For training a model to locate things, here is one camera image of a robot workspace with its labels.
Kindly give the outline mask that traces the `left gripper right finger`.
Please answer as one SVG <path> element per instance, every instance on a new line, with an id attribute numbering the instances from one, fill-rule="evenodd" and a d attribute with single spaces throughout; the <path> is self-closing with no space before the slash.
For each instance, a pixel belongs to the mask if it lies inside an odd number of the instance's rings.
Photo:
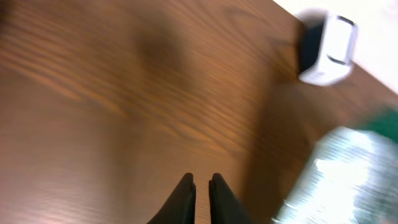
<path id="1" fill-rule="evenodd" d="M 239 200 L 220 173 L 209 181 L 211 224 L 252 224 Z"/>

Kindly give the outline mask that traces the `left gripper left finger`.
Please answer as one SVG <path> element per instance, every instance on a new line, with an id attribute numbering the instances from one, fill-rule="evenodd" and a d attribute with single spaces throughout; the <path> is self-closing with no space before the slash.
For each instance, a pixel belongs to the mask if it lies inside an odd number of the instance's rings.
<path id="1" fill-rule="evenodd" d="M 196 185 L 193 174 L 186 173 L 176 185 L 161 209 L 148 224 L 194 224 Z"/>

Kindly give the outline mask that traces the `green 3M adhesive package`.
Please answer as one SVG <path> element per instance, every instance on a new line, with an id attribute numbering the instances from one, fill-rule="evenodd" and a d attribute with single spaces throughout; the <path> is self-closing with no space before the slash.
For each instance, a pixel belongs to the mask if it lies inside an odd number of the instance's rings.
<path id="1" fill-rule="evenodd" d="M 397 110 L 319 140 L 272 223 L 397 223 Z"/>

